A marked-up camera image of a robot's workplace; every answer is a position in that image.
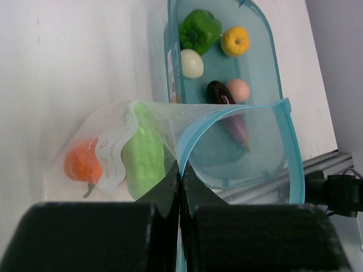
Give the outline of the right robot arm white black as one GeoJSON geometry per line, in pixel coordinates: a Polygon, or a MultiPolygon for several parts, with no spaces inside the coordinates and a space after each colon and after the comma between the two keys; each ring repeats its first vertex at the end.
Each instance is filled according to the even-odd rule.
{"type": "Polygon", "coordinates": [[[362,174],[353,168],[340,175],[309,173],[305,176],[305,202],[327,206],[328,216],[355,218],[362,211],[362,174]]]}

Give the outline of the purple eggplant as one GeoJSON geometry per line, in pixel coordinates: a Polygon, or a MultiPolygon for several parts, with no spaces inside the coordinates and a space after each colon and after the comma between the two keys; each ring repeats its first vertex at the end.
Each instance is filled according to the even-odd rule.
{"type": "MultiPolygon", "coordinates": [[[[205,95],[209,104],[236,105],[226,85],[217,80],[208,83],[205,95]]],[[[238,112],[229,113],[221,121],[233,140],[249,152],[250,134],[242,115],[238,112]]]]}

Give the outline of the green bell pepper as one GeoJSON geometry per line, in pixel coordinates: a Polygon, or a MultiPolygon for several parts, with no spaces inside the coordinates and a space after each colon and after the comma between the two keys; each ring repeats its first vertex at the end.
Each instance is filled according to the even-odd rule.
{"type": "Polygon", "coordinates": [[[221,22],[203,9],[194,9],[179,25],[179,41],[182,49],[192,49],[199,55],[207,53],[219,40],[221,22]]]}

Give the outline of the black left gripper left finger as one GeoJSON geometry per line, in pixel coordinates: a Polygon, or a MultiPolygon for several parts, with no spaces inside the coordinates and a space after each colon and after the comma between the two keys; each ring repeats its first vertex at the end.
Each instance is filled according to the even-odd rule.
{"type": "Polygon", "coordinates": [[[135,202],[42,202],[21,218],[2,271],[174,271],[180,175],[135,202]]]}

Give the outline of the clear zip top bag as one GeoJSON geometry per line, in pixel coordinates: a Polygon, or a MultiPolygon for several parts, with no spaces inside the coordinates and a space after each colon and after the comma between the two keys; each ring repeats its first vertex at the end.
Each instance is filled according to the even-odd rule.
{"type": "MultiPolygon", "coordinates": [[[[191,166],[188,159],[201,136],[227,114],[241,113],[248,109],[247,105],[242,104],[173,104],[151,101],[122,101],[103,106],[85,119],[45,171],[46,201],[137,201],[128,192],[121,150],[136,133],[138,121],[132,108],[138,102],[145,104],[155,116],[164,145],[175,154],[174,164],[177,164],[180,175],[178,187],[182,184],[186,167],[191,166]],[[83,198],[87,192],[87,183],[69,179],[64,172],[64,160],[76,143],[88,138],[98,139],[95,153],[103,173],[89,197],[83,198]]],[[[232,189],[214,189],[201,180],[228,204],[301,204],[305,200],[302,159],[290,116],[289,100],[279,100],[271,108],[284,148],[284,169],[271,181],[232,189]]],[[[181,232],[179,214],[174,271],[182,266],[182,262],[178,260],[182,247],[181,232]]]]}

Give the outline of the white egg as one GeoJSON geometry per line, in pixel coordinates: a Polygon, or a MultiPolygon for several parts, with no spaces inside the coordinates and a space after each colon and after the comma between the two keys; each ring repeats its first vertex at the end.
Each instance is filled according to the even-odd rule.
{"type": "Polygon", "coordinates": [[[180,53],[183,76],[190,79],[201,77],[204,63],[200,55],[192,49],[183,49],[180,53]]]}

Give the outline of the light green cucumber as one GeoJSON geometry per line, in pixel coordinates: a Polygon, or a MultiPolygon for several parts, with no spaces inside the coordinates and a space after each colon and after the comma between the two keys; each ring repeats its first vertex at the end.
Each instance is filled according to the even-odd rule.
{"type": "Polygon", "coordinates": [[[149,108],[140,102],[132,108],[138,121],[134,136],[121,150],[130,196],[138,200],[166,175],[164,138],[159,123],[149,108]]]}

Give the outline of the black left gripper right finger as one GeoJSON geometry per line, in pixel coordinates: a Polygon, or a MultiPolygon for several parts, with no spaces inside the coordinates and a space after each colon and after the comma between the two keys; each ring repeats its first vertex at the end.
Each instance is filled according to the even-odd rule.
{"type": "Polygon", "coordinates": [[[352,271],[313,205],[230,205],[188,165],[181,180],[186,271],[352,271]]]}

